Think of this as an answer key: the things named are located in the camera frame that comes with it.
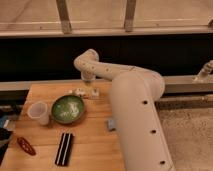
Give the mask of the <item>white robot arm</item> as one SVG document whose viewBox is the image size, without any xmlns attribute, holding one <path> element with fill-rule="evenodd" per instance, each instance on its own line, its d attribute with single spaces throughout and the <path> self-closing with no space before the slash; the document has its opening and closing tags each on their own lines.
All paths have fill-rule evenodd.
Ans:
<svg viewBox="0 0 213 171">
<path fill-rule="evenodd" d="M 155 102 L 165 91 L 163 77 L 137 66 L 103 63 L 89 49 L 74 60 L 87 81 L 95 75 L 111 82 L 109 101 L 126 171 L 176 171 Z"/>
</svg>

